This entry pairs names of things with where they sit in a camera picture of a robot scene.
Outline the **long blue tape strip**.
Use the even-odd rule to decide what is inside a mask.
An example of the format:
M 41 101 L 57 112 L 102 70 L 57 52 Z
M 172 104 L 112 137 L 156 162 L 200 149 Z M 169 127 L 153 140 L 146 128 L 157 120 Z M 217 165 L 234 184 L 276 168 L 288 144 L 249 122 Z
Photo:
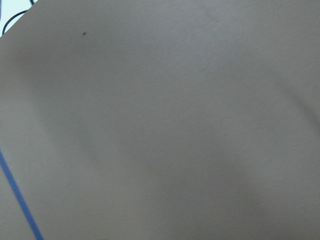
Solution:
M 19 206 L 20 206 L 20 209 L 35 237 L 36 240 L 44 240 L 44 237 L 24 199 L 24 196 L 22 195 L 21 191 L 20 191 L 20 188 L 14 178 L 14 176 L 12 175 L 12 172 L 2 154 L 2 152 L 0 153 L 0 166 L 1 166 L 1 169 L 7 179 L 7 182 L 15 196 L 15 199 L 16 201 L 18 202 Z

